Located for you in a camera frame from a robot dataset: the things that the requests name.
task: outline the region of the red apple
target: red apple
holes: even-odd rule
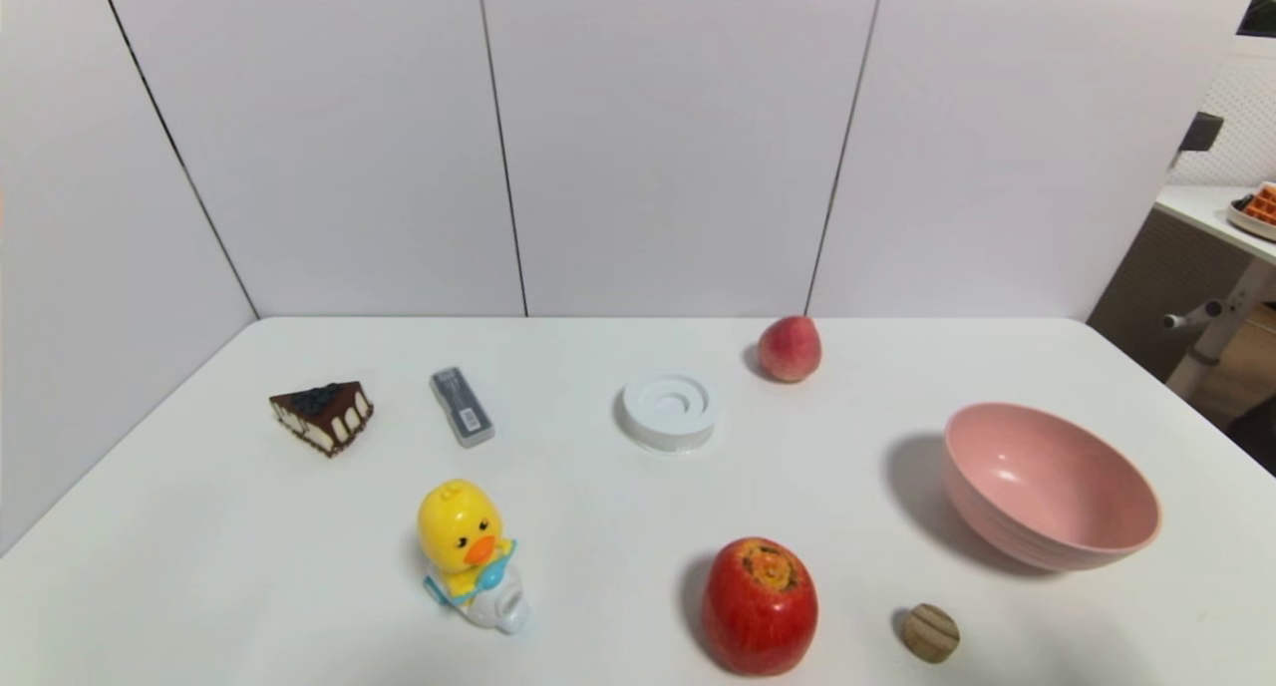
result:
[[[819,369],[819,332],[810,317],[783,317],[758,340],[758,365],[780,381],[803,381]]]
[[[731,671],[771,676],[798,666],[818,616],[815,584],[792,551],[748,537],[713,560],[701,621],[713,657]]]

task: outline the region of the bowl rim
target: bowl rim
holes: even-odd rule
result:
[[[1008,408],[1012,409],[1021,409],[1021,412],[1031,412],[1035,414],[1040,414],[1041,417],[1045,418],[1053,418],[1053,421],[1055,422],[1062,422],[1065,423],[1065,426],[1068,427],[1077,428],[1077,431],[1083,432],[1083,435],[1092,437],[1092,440],[1099,441],[1099,444],[1102,445],[1106,450],[1110,450],[1113,455],[1116,455],[1116,459],[1120,459],[1120,462],[1125,463],[1125,467],[1129,467],[1131,471],[1134,472],[1136,477],[1139,477],[1139,481],[1143,482],[1143,487],[1147,487],[1148,496],[1152,496],[1152,507],[1156,510],[1156,524],[1152,525],[1151,533],[1148,533],[1148,536],[1145,537],[1145,539],[1125,547],[1097,547],[1091,544],[1081,544],[1077,542],[1060,539],[1060,537],[1046,534],[1041,532],[1039,528],[1028,527],[1025,522],[1014,516],[1014,514],[1011,514],[1007,509],[1004,509],[1003,505],[999,505],[994,500],[991,500],[988,495],[984,493],[984,491],[980,490],[980,487],[975,486],[975,482],[971,481],[968,473],[966,473],[966,469],[962,469],[961,463],[957,460],[957,455],[953,454],[953,444],[952,444],[953,422],[956,422],[957,418],[961,417],[961,414],[972,412],[972,409],[989,408],[989,405],[1008,405]],[[1055,544],[1073,550],[1092,551],[1092,553],[1100,553],[1100,555],[1131,555],[1134,551],[1139,551],[1145,546],[1151,544],[1154,541],[1156,541],[1156,537],[1160,536],[1161,533],[1161,524],[1165,522],[1161,510],[1161,499],[1157,497],[1156,490],[1154,490],[1152,487],[1152,482],[1148,482],[1148,478],[1145,476],[1145,473],[1139,472],[1139,468],[1134,467],[1134,463],[1132,463],[1129,458],[1125,458],[1125,455],[1120,454],[1120,450],[1118,450],[1116,446],[1109,445],[1106,440],[1102,440],[1102,437],[1099,437],[1097,435],[1095,435],[1095,432],[1091,432],[1090,428],[1085,428],[1079,426],[1079,423],[1071,422],[1067,418],[1059,417],[1058,414],[1045,412],[1044,409],[1031,408],[1031,405],[1026,404],[997,403],[997,400],[993,400],[991,403],[966,404],[963,405],[963,408],[957,409],[957,412],[953,412],[952,417],[948,417],[948,422],[944,423],[944,454],[948,455],[948,463],[953,469],[956,469],[957,474],[962,478],[962,482],[966,482],[966,486],[970,486],[971,490],[975,491],[975,493],[980,496],[981,500],[988,502],[988,505],[991,505],[993,509],[998,510],[998,513],[1003,514],[1003,516],[1005,516],[1007,519],[1011,519],[1011,522],[1016,523],[1016,525],[1025,528],[1025,530],[1037,537],[1042,537],[1042,539],[1046,539],[1048,542],[1053,542]]]

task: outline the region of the peach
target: peach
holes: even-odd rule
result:
[[[758,365],[778,381],[803,381],[819,369],[823,349],[810,317],[783,317],[758,340]]]

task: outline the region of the white round lid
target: white round lid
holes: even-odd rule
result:
[[[629,435],[660,454],[695,450],[712,435],[717,421],[717,397],[685,374],[630,381],[621,400]]]

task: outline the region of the chocolate cake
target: chocolate cake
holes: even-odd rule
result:
[[[355,441],[373,417],[373,404],[364,395],[359,381],[315,386],[313,390],[292,391],[291,395],[271,397],[271,408],[285,427],[332,458]]]

